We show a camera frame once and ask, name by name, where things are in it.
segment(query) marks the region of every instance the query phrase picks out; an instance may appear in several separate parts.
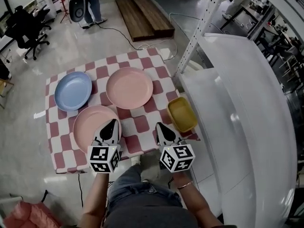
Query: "checkered tablecloth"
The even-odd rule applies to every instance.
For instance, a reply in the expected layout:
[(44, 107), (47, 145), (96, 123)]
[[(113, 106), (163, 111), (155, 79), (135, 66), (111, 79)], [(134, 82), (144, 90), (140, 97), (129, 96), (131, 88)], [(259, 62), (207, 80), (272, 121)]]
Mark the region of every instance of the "checkered tablecloth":
[[(122, 67), (143, 69), (151, 77), (153, 95), (144, 106), (134, 110), (124, 110), (114, 106), (107, 98), (105, 93), (107, 80)], [(74, 71), (86, 72), (90, 76), (93, 84), (92, 93), (81, 109), (64, 112), (55, 104), (55, 88), (60, 79)], [(158, 149), (155, 125), (157, 122), (172, 124), (166, 107), (169, 101), (178, 96), (179, 93), (167, 67), (154, 48), (108, 57), (52, 76), (47, 80), (46, 85), (46, 122), (48, 144), (56, 172), (75, 172), (89, 167), (86, 155), (75, 143), (73, 135), (73, 124), (77, 115), (88, 106), (104, 105), (118, 115), (122, 125), (120, 140), (123, 150), (122, 159), (127, 159)], [(194, 132), (182, 136), (197, 139)]]

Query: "wooden platform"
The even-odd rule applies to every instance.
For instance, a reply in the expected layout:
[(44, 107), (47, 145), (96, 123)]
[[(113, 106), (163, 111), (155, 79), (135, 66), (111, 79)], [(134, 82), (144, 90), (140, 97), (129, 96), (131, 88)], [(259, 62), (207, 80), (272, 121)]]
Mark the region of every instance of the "wooden platform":
[(172, 37), (174, 27), (150, 0), (116, 0), (132, 41)]

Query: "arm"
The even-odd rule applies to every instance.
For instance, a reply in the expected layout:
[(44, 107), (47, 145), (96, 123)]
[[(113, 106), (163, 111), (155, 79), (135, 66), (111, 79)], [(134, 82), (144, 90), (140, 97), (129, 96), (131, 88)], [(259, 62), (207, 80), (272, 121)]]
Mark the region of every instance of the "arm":
[(109, 174), (98, 173), (85, 199), (83, 214), (79, 222), (80, 228), (100, 228), (105, 216), (106, 193)]
[[(176, 172), (173, 174), (173, 177), (176, 187), (181, 187), (191, 181), (185, 172)], [(212, 228), (223, 225), (212, 214), (207, 201), (193, 184), (180, 189), (180, 193), (188, 210), (196, 217), (201, 228)]]

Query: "blue plate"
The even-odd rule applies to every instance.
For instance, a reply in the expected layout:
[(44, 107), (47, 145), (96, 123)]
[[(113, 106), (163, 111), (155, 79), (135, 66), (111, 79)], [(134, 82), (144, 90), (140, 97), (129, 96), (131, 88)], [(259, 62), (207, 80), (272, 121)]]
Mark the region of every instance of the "blue plate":
[(89, 99), (92, 91), (92, 81), (83, 72), (73, 72), (64, 76), (57, 84), (55, 102), (60, 110), (75, 111)]

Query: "yellow bowl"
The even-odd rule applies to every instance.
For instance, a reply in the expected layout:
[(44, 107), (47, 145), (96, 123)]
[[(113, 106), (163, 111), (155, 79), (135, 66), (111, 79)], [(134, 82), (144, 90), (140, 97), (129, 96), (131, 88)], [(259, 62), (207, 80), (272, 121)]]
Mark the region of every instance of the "yellow bowl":
[(191, 106), (183, 97), (171, 100), (167, 105), (167, 111), (173, 125), (181, 133), (191, 130), (198, 124)]

